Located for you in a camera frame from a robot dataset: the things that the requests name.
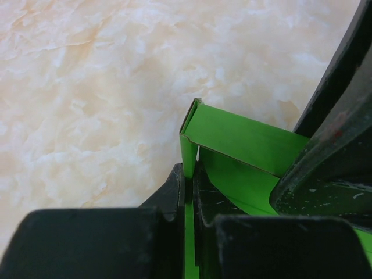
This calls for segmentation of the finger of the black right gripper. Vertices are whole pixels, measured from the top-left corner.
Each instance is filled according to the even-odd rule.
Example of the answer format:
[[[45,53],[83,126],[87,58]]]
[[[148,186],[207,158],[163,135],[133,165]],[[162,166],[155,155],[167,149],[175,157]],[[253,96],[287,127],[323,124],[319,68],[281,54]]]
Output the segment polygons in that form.
[[[344,94],[270,194],[279,214],[371,216],[371,66]]]
[[[338,102],[371,46],[371,1],[360,1],[352,21],[298,120],[294,132],[311,137]]]

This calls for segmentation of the green paper box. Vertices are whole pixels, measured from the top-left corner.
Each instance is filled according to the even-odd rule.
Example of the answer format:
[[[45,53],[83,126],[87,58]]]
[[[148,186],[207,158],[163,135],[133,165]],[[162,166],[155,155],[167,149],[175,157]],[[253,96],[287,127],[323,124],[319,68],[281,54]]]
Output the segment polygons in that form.
[[[277,213],[272,190],[295,163],[312,137],[229,113],[195,99],[180,129],[181,154],[188,190],[203,167],[211,183],[244,213],[258,217],[324,217],[349,224],[371,266],[371,216],[303,216]]]

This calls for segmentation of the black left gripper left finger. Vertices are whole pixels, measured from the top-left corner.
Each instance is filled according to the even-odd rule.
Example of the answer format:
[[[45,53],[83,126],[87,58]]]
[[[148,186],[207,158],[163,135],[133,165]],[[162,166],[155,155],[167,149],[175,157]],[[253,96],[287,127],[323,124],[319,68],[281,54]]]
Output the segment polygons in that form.
[[[2,278],[182,278],[184,175],[136,208],[40,209],[19,224]]]

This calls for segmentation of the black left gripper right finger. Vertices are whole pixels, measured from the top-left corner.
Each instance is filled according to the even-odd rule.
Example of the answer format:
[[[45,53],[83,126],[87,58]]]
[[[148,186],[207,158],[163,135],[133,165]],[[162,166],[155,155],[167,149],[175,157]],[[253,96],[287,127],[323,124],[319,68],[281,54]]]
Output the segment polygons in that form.
[[[346,222],[244,213],[194,172],[195,264],[200,278],[370,278],[361,242]]]

